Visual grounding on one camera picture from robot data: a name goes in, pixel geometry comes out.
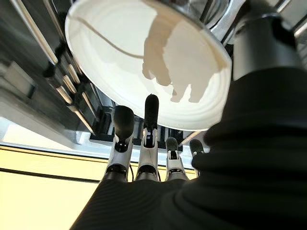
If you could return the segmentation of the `robot right hand dark glove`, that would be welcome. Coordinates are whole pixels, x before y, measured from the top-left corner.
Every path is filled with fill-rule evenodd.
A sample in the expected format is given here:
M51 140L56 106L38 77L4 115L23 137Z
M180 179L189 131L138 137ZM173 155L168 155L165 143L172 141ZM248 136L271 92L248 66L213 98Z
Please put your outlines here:
M307 71L294 32L264 0L234 26L233 80L221 121L204 136L193 180L98 185L73 230L304 230L307 227Z

